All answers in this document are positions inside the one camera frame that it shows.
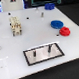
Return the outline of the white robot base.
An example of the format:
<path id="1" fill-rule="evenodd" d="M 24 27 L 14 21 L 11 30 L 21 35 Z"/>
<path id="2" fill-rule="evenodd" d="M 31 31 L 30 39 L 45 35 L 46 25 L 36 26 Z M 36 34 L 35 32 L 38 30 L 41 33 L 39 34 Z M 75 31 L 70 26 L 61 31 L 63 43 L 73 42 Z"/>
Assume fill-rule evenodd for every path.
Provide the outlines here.
<path id="1" fill-rule="evenodd" d="M 1 0 L 1 8 L 4 12 L 9 12 L 11 10 L 22 10 L 23 1 L 22 0 Z"/>

